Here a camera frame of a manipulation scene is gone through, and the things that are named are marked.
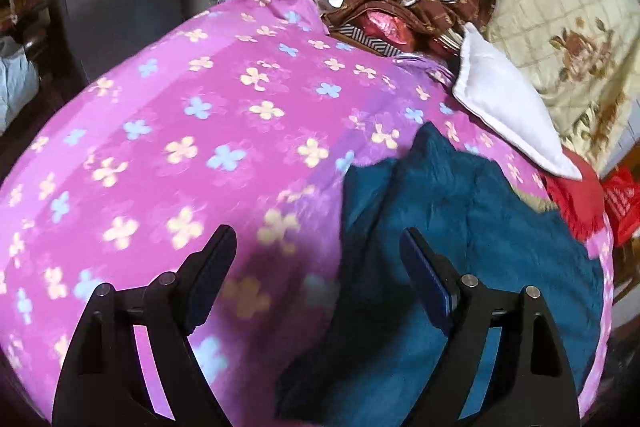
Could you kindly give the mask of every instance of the blue flower print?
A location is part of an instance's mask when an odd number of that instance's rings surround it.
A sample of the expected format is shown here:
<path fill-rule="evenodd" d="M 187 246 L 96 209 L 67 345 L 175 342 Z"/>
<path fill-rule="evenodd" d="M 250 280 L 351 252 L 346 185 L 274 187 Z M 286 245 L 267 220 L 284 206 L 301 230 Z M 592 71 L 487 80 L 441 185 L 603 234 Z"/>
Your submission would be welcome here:
<path fill-rule="evenodd" d="M 444 102 L 440 102 L 440 112 L 442 114 L 453 114 L 453 109 L 444 105 Z"/>
<path fill-rule="evenodd" d="M 410 107 L 407 107 L 404 112 L 404 117 L 408 118 L 409 120 L 415 121 L 415 123 L 423 124 L 424 123 L 424 120 L 422 119 L 423 116 L 424 116 L 424 113 L 420 109 L 411 109 Z"/>
<path fill-rule="evenodd" d="M 127 139 L 137 140 L 143 134 L 149 134 L 151 127 L 145 124 L 144 120 L 136 120 L 135 122 L 127 122 L 122 126 L 125 133 L 127 133 Z"/>
<path fill-rule="evenodd" d="M 302 283 L 305 289 L 305 304 L 309 308 L 320 308 L 332 313 L 335 301 L 340 293 L 336 282 L 327 282 L 324 278 L 315 274 L 308 274 Z"/>
<path fill-rule="evenodd" d="M 82 270 L 78 275 L 78 284 L 74 286 L 74 297 L 84 302 L 89 302 L 95 287 L 102 284 L 102 279 L 92 279 L 89 268 Z"/>
<path fill-rule="evenodd" d="M 289 22 L 289 24 L 298 24 L 300 21 L 300 14 L 295 13 L 294 11 L 289 11 L 284 14 L 284 18 Z"/>
<path fill-rule="evenodd" d="M 207 337 L 198 347 L 193 347 L 193 354 L 209 385 L 228 366 L 226 358 L 220 355 L 219 351 L 220 343 L 215 337 Z"/>
<path fill-rule="evenodd" d="M 73 147 L 74 145 L 78 145 L 78 142 L 80 141 L 81 137 L 84 136 L 85 134 L 86 134 L 86 130 L 84 129 L 74 129 L 69 133 L 69 136 L 63 139 L 63 142 Z"/>
<path fill-rule="evenodd" d="M 31 324 L 31 313 L 33 313 L 33 303 L 27 298 L 27 292 L 24 288 L 18 289 L 18 311 L 24 319 L 24 323 L 28 326 Z"/>
<path fill-rule="evenodd" d="M 138 66 L 138 71 L 142 78 L 146 78 L 151 74 L 158 73 L 158 61 L 154 58 L 150 58 L 145 64 Z"/>
<path fill-rule="evenodd" d="M 228 145 L 216 147 L 215 155 L 207 160 L 207 167 L 217 169 L 222 167 L 225 171 L 235 171 L 238 162 L 245 158 L 246 152 L 240 149 L 232 151 Z"/>
<path fill-rule="evenodd" d="M 62 216 L 69 213 L 69 192 L 65 190 L 62 194 L 59 195 L 57 200 L 51 201 L 51 212 L 53 212 L 51 216 L 51 220 L 54 223 L 59 223 Z"/>
<path fill-rule="evenodd" d="M 184 109 L 184 113 L 189 116 L 195 116 L 200 120 L 206 120 L 209 118 L 209 113 L 207 112 L 211 109 L 211 104 L 208 102 L 203 102 L 199 96 L 194 96 L 191 100 L 189 100 L 191 105 Z"/>
<path fill-rule="evenodd" d="M 298 56 L 298 50 L 296 48 L 289 48 L 286 44 L 282 44 L 282 42 L 278 46 L 278 49 L 281 52 L 289 54 L 290 57 L 297 57 Z"/>
<path fill-rule="evenodd" d="M 465 149 L 467 152 L 470 152 L 471 154 L 479 154 L 480 150 L 478 149 L 478 147 L 465 143 Z"/>
<path fill-rule="evenodd" d="M 353 151 L 347 151 L 347 154 L 344 155 L 344 158 L 338 158 L 335 161 L 335 168 L 340 171 L 342 174 L 346 174 L 353 163 L 353 159 L 355 158 L 356 153 Z"/>
<path fill-rule="evenodd" d="M 318 94 L 327 94 L 331 98 L 338 98 L 340 96 L 342 88 L 340 86 L 334 86 L 333 84 L 327 84 L 323 82 L 320 84 L 320 87 L 316 89 L 316 93 Z"/>
<path fill-rule="evenodd" d="M 350 52 L 353 49 L 353 46 L 347 44 L 346 42 L 336 42 L 335 47 L 339 50 L 344 50 L 346 52 Z"/>

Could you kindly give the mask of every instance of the pink floral bedsheet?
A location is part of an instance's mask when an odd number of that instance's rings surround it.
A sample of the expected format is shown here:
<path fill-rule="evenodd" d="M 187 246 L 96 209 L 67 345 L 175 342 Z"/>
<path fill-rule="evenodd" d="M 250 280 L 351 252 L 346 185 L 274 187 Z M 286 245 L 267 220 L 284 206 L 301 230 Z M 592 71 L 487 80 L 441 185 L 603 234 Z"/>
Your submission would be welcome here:
<path fill-rule="evenodd" d="M 0 344 L 42 412 L 50 417 L 95 286 L 144 285 L 227 223 L 238 254 L 190 341 L 232 423 L 270 424 L 274 381 L 321 334 L 339 291 L 343 173 L 408 149 L 426 120 L 546 197 L 536 168 L 429 71 L 400 66 L 326 36 L 309 0 L 235 0 L 57 113 L 0 190 Z M 608 228 L 587 242 L 604 268 L 605 306 L 582 412 L 609 336 L 610 245 Z M 143 328 L 137 334 L 154 406 L 170 415 Z"/>

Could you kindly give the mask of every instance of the red package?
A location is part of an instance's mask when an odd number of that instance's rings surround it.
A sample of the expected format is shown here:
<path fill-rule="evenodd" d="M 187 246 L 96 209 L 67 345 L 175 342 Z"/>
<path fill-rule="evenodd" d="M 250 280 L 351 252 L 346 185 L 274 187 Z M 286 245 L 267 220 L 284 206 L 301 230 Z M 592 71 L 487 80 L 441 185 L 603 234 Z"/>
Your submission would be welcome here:
<path fill-rule="evenodd" d="M 626 243 L 640 228 L 640 184 L 631 171 L 621 167 L 602 184 L 607 216 L 613 229 L 613 244 Z"/>

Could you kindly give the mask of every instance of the white pillow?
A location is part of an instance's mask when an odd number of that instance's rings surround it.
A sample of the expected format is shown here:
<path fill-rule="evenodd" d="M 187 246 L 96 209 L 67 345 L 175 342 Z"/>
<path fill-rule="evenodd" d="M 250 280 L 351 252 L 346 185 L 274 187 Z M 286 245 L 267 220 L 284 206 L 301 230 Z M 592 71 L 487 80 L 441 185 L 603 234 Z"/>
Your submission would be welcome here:
<path fill-rule="evenodd" d="M 545 171 L 582 179 L 562 153 L 558 133 L 536 89 L 471 23 L 465 24 L 453 96 Z"/>

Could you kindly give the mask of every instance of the red cloth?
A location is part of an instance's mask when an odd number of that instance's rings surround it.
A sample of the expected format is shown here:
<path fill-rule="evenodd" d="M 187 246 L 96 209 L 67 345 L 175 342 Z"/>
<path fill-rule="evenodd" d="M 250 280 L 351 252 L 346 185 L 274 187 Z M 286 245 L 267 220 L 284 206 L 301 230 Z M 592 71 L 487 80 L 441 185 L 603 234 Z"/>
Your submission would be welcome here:
<path fill-rule="evenodd" d="M 562 150 L 582 174 L 582 181 L 543 174 L 546 191 L 558 204 L 560 215 L 571 234 L 584 242 L 604 227 L 604 190 L 598 175 L 584 158 L 564 147 Z"/>

